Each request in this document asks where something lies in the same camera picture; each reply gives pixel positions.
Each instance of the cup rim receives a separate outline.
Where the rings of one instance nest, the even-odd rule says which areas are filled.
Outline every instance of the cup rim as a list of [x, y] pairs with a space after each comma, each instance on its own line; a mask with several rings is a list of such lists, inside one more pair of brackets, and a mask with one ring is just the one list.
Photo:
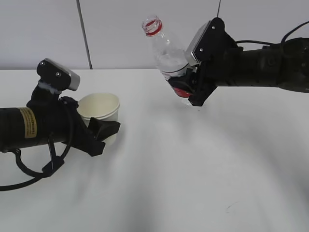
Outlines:
[[86, 95], [86, 96], [84, 96], [83, 98], [81, 98], [80, 100], [79, 100], [79, 102], [81, 101], [81, 100], [83, 100], [83, 99], [85, 99], [86, 97], [89, 97], [89, 96], [92, 96], [92, 95], [101, 95], [101, 94], [104, 94], [104, 95], [113, 95], [114, 97], [116, 97], [117, 98], [117, 100], [118, 100], [118, 103], [117, 103], [117, 106], [114, 108], [114, 109], [112, 109], [110, 112], [108, 112], [107, 114], [105, 114], [105, 115], [94, 115], [94, 116], [89, 116], [89, 115], [82, 115], [82, 114], [80, 114], [80, 112], [78, 112], [79, 114], [80, 114], [80, 116], [83, 118], [83, 119], [88, 119], [88, 120], [90, 120], [90, 118], [92, 118], [92, 117], [94, 117], [94, 118], [96, 118], [96, 119], [105, 119], [105, 118], [107, 118], [107, 117], [110, 117], [111, 115], [113, 115], [116, 111], [118, 111], [119, 110], [119, 107], [120, 107], [120, 99], [119, 99], [119, 97], [117, 96], [117, 95], [115, 95], [115, 94], [113, 94], [113, 93], [91, 93], [91, 94], [88, 94], [88, 95]]

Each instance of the red bottle label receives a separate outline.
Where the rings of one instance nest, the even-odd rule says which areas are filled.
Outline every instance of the red bottle label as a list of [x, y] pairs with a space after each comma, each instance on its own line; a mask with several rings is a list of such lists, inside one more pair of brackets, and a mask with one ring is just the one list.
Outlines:
[[173, 90], [179, 97], [182, 97], [182, 98], [188, 98], [191, 95], [191, 93], [188, 93], [180, 88], [173, 88]]

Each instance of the yellow warning label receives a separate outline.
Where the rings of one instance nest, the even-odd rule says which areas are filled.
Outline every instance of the yellow warning label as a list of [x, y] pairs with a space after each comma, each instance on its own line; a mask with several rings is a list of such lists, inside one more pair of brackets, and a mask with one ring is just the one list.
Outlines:
[[30, 108], [18, 108], [24, 118], [25, 139], [35, 138], [37, 136], [37, 121], [33, 111]]

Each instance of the white wall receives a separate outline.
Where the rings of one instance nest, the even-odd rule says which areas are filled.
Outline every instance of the white wall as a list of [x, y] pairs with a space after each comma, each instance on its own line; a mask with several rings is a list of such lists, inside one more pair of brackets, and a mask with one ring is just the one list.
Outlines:
[[[226, 32], [235, 40], [260, 40], [279, 43], [283, 36], [309, 20], [308, 0], [222, 0], [220, 17]], [[309, 25], [293, 37], [309, 37]], [[261, 45], [243, 44], [247, 49]]]
[[48, 57], [89, 68], [75, 0], [2, 0], [0, 69], [35, 69]]
[[157, 14], [188, 46], [199, 27], [217, 14], [218, 0], [81, 0], [94, 69], [153, 68], [141, 22]]
[[[80, 0], [94, 69], [153, 68], [142, 20], [157, 14], [186, 47], [214, 18], [219, 0]], [[278, 43], [308, 20], [308, 0], [222, 0], [220, 17], [236, 40]], [[75, 0], [4, 0], [0, 7], [0, 69], [33, 69], [45, 58], [88, 69]], [[295, 36], [308, 37], [309, 26]], [[248, 49], [260, 45], [244, 44]]]

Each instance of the black cylinder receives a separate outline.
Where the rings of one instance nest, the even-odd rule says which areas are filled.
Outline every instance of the black cylinder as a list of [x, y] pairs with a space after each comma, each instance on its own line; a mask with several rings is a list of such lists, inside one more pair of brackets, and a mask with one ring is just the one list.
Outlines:
[[0, 151], [67, 140], [69, 122], [61, 103], [45, 110], [0, 108]]
[[276, 87], [281, 53], [270, 48], [226, 53], [220, 67], [215, 68], [207, 77], [216, 86]]

